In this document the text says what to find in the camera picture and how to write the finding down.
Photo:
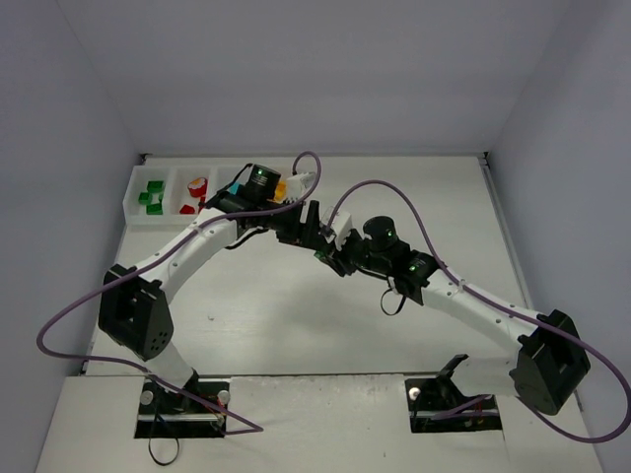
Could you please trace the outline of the red lego stack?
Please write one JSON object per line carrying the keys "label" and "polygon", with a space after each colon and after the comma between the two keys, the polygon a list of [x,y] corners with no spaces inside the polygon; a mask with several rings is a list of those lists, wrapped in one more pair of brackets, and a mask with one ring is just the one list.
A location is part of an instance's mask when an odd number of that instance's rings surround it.
{"label": "red lego stack", "polygon": [[184,204],[178,211],[181,215],[193,215],[196,213],[196,209],[188,204]]}

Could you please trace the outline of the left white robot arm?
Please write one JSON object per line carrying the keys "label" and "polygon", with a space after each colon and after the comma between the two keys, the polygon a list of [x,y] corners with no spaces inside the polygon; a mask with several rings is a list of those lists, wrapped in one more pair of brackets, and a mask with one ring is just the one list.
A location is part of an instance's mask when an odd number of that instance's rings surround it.
{"label": "left white robot arm", "polygon": [[304,202],[321,172],[297,172],[284,180],[285,194],[274,199],[279,172],[255,165],[235,191],[224,186],[176,238],[136,266],[112,266],[105,274],[98,326],[131,351],[142,369],[164,380],[170,390],[190,387],[195,370],[172,340],[170,304],[176,293],[207,261],[233,245],[251,228],[269,228],[289,236],[300,229]]}

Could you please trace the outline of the green lego brick stack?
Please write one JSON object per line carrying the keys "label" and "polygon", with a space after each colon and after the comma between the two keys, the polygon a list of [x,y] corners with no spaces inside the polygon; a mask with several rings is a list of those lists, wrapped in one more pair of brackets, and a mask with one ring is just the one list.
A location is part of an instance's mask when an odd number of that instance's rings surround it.
{"label": "green lego brick stack", "polygon": [[149,180],[146,185],[146,191],[150,194],[162,193],[165,189],[163,180]]}

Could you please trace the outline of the red round lego brick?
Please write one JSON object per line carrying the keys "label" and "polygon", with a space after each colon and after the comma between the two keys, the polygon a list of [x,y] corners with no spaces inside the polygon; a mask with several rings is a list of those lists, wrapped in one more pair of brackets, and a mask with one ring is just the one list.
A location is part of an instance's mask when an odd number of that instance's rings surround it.
{"label": "red round lego brick", "polygon": [[208,188],[208,179],[203,176],[197,177],[190,181],[186,188],[191,198],[199,199],[204,197]]}

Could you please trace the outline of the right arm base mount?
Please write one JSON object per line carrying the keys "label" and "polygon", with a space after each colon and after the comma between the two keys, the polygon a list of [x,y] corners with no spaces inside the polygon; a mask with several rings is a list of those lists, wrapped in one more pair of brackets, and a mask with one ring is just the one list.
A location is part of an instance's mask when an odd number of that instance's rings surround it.
{"label": "right arm base mount", "polygon": [[412,434],[464,434],[503,430],[494,396],[464,396],[449,379],[404,381]]}

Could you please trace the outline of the cyan round lego brick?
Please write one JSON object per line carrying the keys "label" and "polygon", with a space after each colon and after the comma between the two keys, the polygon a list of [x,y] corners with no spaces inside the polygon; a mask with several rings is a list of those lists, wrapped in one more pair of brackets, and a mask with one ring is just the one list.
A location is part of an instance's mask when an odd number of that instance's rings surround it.
{"label": "cyan round lego brick", "polygon": [[233,185],[231,185],[231,186],[229,187],[228,191],[229,191],[231,194],[236,195],[236,194],[237,194],[237,192],[238,192],[238,190],[239,190],[239,188],[240,188],[240,186],[241,186],[241,185],[240,185],[239,183],[234,183]]}

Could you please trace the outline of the yellow round lego brick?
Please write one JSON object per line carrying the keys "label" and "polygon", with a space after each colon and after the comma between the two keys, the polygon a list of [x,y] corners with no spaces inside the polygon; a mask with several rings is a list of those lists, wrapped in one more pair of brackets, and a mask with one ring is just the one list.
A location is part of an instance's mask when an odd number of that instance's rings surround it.
{"label": "yellow round lego brick", "polygon": [[282,203],[285,200],[287,193],[287,186],[285,181],[279,181],[274,191],[273,201],[276,203]]}

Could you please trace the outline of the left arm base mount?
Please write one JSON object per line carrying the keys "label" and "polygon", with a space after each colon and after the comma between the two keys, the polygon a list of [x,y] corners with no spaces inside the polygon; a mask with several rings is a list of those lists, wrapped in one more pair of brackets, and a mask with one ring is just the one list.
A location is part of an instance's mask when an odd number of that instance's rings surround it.
{"label": "left arm base mount", "polygon": [[226,415],[145,379],[137,410],[136,439],[221,439]]}

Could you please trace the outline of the green stepped lego brick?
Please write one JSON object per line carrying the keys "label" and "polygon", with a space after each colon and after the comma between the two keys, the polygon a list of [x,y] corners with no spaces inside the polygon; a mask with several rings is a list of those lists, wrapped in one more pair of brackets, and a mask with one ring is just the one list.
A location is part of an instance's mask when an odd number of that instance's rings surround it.
{"label": "green stepped lego brick", "polygon": [[163,194],[152,194],[153,203],[149,206],[145,206],[145,213],[148,216],[162,216],[164,214],[163,209]]}

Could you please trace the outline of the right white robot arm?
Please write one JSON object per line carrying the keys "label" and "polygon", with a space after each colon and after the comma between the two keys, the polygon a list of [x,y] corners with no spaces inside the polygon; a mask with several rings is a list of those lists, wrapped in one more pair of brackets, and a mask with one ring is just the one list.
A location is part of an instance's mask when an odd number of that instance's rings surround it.
{"label": "right white robot arm", "polygon": [[357,232],[349,213],[328,209],[321,223],[330,245],[326,255],[343,274],[360,271],[384,279],[390,291],[452,317],[501,348],[495,358],[456,355],[440,371],[441,382],[462,399],[516,396],[542,414],[556,415],[590,370],[585,350],[572,341],[578,331],[568,315],[504,313],[504,301],[489,294],[475,297],[433,256],[402,241],[392,218],[374,217]]}

